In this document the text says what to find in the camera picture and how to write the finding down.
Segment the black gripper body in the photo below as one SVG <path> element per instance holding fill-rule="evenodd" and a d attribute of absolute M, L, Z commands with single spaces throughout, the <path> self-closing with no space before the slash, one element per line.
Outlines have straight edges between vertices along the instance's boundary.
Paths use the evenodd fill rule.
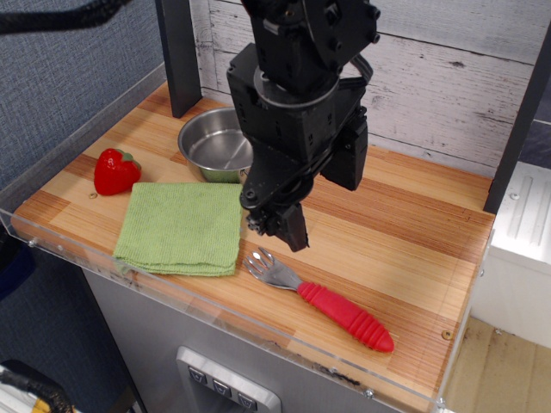
<path fill-rule="evenodd" d="M 365 59 L 352 59 L 358 77 L 313 66 L 295 79 L 296 92 L 277 77 L 293 73 L 294 64 L 268 56 L 250 43 L 227 71 L 239 125 L 253 148 L 243 207 L 252 215 L 288 213 L 309 195 L 317 175 L 357 189 L 367 156 Z"/>

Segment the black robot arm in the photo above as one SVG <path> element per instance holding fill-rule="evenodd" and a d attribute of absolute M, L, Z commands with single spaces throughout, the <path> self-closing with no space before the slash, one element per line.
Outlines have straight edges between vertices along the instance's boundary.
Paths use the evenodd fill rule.
<path fill-rule="evenodd" d="M 361 103 L 379 40 L 369 1 L 246 1 L 254 40 L 227 80 L 253 161 L 240 196 L 248 226 L 292 251 L 308 245 L 301 202 L 316 176 L 355 190 L 368 150 Z"/>

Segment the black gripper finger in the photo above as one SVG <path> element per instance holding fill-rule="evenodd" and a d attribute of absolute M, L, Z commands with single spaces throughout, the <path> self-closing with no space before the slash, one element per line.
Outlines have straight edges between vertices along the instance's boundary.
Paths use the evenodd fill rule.
<path fill-rule="evenodd" d="M 306 221 L 300 203 L 285 206 L 276 212 L 275 235 L 293 252 L 309 247 Z"/>
<path fill-rule="evenodd" d="M 276 234 L 275 216 L 270 211 L 256 210 L 250 211 L 247 216 L 248 228 L 258 235 L 273 237 Z"/>

